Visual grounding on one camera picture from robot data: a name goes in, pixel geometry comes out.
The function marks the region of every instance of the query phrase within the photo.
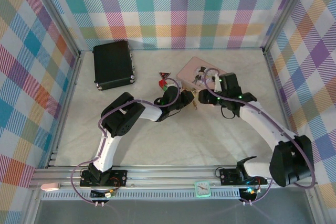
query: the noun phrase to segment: white floor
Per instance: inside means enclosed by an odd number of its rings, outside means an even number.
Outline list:
[[[283,122],[274,87],[261,50],[137,50],[133,52],[137,82],[98,91],[94,84],[93,54],[86,53],[70,105],[55,165],[77,165],[96,154],[102,110],[127,91],[153,101],[163,91],[159,71],[176,77],[197,56],[226,72],[237,74],[243,92],[251,92],[279,122]],[[198,103],[161,123],[138,120],[122,138],[115,165],[235,165],[253,155],[269,155],[266,142],[240,118],[227,120],[220,107]]]

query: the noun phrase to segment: black briefcase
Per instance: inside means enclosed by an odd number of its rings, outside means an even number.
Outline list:
[[[93,48],[94,75],[98,90],[111,89],[135,82],[132,53],[127,41]]]

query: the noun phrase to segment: green clock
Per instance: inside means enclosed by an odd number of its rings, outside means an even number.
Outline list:
[[[210,185],[208,181],[196,181],[195,190],[196,196],[198,198],[211,196]]]

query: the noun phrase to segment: pink object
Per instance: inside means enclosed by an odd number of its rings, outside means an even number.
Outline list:
[[[193,57],[177,74],[177,79],[182,82],[182,86],[188,89],[195,89],[196,91],[206,89],[204,86],[203,78],[204,72],[208,68],[216,68],[216,66],[201,60],[198,57]],[[218,69],[219,75],[225,74],[226,72]],[[215,82],[212,80],[212,76],[215,75],[215,71],[209,71],[206,76],[206,82],[209,88],[215,88]]]
[[[41,185],[43,191],[57,191],[59,190],[59,183],[50,183]]]

